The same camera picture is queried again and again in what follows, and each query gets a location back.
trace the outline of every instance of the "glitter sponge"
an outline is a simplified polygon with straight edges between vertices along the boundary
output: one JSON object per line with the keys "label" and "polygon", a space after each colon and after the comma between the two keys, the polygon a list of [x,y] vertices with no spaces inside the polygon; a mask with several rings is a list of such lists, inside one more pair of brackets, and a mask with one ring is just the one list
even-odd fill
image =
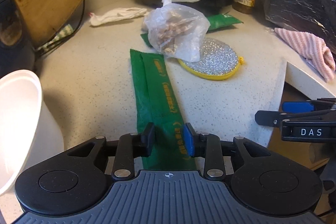
{"label": "glitter sponge", "polygon": [[205,38],[199,54],[201,59],[198,62],[179,59],[179,63],[192,74],[209,80],[227,79],[244,63],[244,59],[238,57],[229,45],[217,39]]}

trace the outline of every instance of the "white towel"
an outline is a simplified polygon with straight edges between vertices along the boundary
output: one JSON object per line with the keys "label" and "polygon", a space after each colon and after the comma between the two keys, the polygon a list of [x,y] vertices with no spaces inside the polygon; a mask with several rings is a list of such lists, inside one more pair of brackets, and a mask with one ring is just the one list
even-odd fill
{"label": "white towel", "polygon": [[90,25],[99,26],[108,22],[115,22],[125,19],[131,19],[135,17],[141,17],[147,14],[147,9],[145,8],[116,8],[108,11],[102,16],[97,16],[94,13],[89,13],[90,15]]}
{"label": "white towel", "polygon": [[299,55],[308,60],[326,82],[335,76],[335,60],[324,40],[312,33],[275,28],[274,31]]}

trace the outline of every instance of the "blue clip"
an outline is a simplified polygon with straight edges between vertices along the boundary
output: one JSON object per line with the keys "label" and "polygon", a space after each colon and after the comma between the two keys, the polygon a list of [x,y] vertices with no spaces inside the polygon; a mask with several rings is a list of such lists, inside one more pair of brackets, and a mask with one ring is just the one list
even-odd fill
{"label": "blue clip", "polygon": [[184,124],[183,127],[183,139],[184,139],[184,146],[187,150],[188,155],[190,157],[194,156],[195,154],[194,139],[192,133],[190,132],[186,124]]}
{"label": "blue clip", "polygon": [[314,111],[315,107],[309,102],[284,102],[282,111],[288,113],[301,113]]}

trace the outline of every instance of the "circular knob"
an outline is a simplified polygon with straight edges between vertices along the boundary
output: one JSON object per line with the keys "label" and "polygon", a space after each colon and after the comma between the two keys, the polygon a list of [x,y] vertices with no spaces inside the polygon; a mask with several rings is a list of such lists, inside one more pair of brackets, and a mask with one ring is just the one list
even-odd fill
{"label": "circular knob", "polygon": [[275,193],[290,192],[299,184],[296,176],[281,170],[265,172],[259,177],[259,181],[263,187]]}
{"label": "circular knob", "polygon": [[75,173],[65,170],[56,170],[44,174],[40,180],[40,187],[48,192],[62,193],[74,188],[78,183]]}

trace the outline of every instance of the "white cloth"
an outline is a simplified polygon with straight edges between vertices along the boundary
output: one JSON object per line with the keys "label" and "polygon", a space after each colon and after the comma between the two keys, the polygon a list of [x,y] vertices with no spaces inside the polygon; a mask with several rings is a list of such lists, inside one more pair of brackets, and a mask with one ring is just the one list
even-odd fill
{"label": "white cloth", "polygon": [[94,13],[89,13],[90,15],[90,25],[99,26],[108,22],[115,22],[125,19],[131,19],[135,17],[145,16],[147,14],[147,9],[145,8],[116,8],[108,11],[102,16],[97,16]]}

